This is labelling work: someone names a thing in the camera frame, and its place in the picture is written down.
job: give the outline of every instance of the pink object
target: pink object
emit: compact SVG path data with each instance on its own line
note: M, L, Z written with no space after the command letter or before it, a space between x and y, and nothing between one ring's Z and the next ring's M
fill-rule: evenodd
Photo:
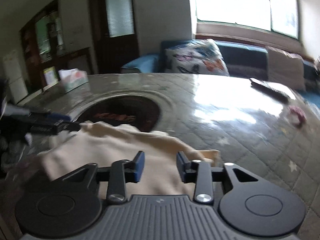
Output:
M298 106L289 106L288 108L289 108L289 110L290 110L290 112L292 114L296 114L297 115L300 124L303 124L307 120L306 114L304 113L304 111L300 107L298 107Z

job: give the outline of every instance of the wooden door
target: wooden door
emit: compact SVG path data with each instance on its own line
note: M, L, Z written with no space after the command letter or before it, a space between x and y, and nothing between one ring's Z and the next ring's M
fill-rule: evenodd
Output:
M20 31L22 48L30 79L31 90L36 91L43 87L41 78L41 58L36 39L36 28L33 22L26 24Z
M120 73L139 57L132 0L89 1L99 73Z

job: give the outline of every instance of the star pattern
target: star pattern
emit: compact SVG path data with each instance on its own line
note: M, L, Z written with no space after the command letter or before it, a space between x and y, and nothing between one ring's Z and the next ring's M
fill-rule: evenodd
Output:
M297 165L293 161L290 161L289 167L290 167L291 172L298 171L297 170Z
M287 134L287 130L284 129L283 127L281 128L281 131L286 135Z
M158 202L160 204L161 202L164 202L164 199L159 198L159 199L156 200L156 202Z
M224 146L225 144L230 145L228 138L226 137L220 138L216 143L219 143L221 146Z

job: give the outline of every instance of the white wall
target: white wall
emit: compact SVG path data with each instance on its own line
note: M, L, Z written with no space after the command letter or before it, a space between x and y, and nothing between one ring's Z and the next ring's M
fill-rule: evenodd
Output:
M160 42L192 38L189 0L133 0L140 54L159 52Z
M196 38L197 33L197 7L196 7L196 0L189 0L190 2L190 13L191 13L191 29L192 29L192 38Z
M51 1L53 0L28 0L22 7L15 9L0 20L0 59L11 50L16 49L24 79L28 79L28 73L19 31ZM59 10L66 51L90 47L93 68L97 73L87 0L59 0Z
M299 0L300 36L305 53L320 55L320 0Z

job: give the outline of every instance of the beige cloth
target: beige cloth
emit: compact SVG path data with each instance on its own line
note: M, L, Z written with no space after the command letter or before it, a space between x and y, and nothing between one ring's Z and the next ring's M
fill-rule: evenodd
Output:
M75 136L62 145L42 153L42 164L50 179L57 179L87 163L110 166L122 159L132 160L138 151L146 154L144 171L138 184L128 183L127 192L146 195L193 195L194 184L183 184L176 167L176 154L183 151L190 160L200 159L214 166L219 151L197 151L164 133L143 133L135 127L113 127L104 122L83 124ZM99 197L106 196L101 183Z
M266 47L268 51L268 80L291 89L306 90L303 59L281 49Z

